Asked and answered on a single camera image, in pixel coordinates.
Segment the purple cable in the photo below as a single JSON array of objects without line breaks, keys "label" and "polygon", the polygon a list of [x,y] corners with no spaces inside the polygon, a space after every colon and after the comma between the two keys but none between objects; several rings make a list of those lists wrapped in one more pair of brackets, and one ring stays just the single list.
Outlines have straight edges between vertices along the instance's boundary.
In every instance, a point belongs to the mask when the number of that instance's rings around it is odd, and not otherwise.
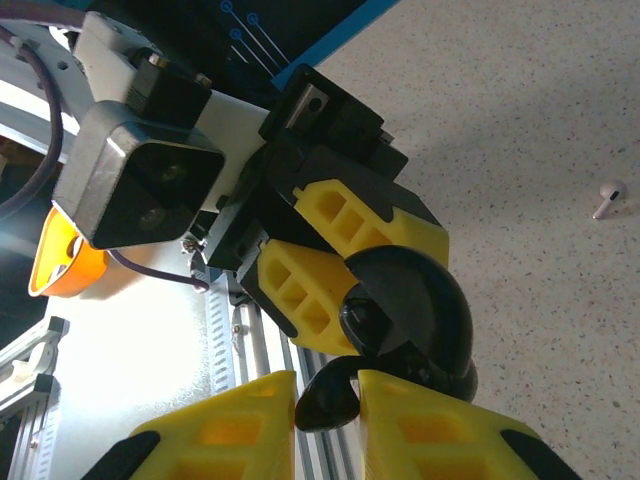
[{"label": "purple cable", "polygon": [[36,23],[80,31],[84,22],[84,12],[56,4],[2,0],[0,1],[0,20]]},{"label": "purple cable", "polygon": [[[18,37],[9,30],[0,26],[0,40],[10,46],[14,46],[13,42],[16,41],[17,38]],[[49,102],[51,142],[49,143],[47,154],[42,159],[33,176],[14,196],[0,204],[0,221],[24,207],[29,200],[42,190],[47,180],[49,180],[55,172],[60,152],[62,152],[62,140],[64,137],[60,92],[55,79],[51,73],[49,73],[49,70],[38,54],[27,43],[20,45],[18,53],[22,55],[33,68]]]},{"label": "purple cable", "polygon": [[209,284],[203,280],[198,280],[197,278],[192,277],[183,277],[182,275],[176,275],[174,273],[169,272],[161,272],[159,270],[154,270],[149,267],[145,267],[144,265],[139,265],[135,262],[132,262],[127,257],[122,255],[117,250],[109,250],[109,255],[118,262],[123,267],[127,267],[134,272],[140,273],[142,275],[146,275],[148,277],[159,278],[160,280],[168,280],[169,282],[182,283],[184,285],[191,285],[198,289],[200,293],[204,293],[209,290]]}]

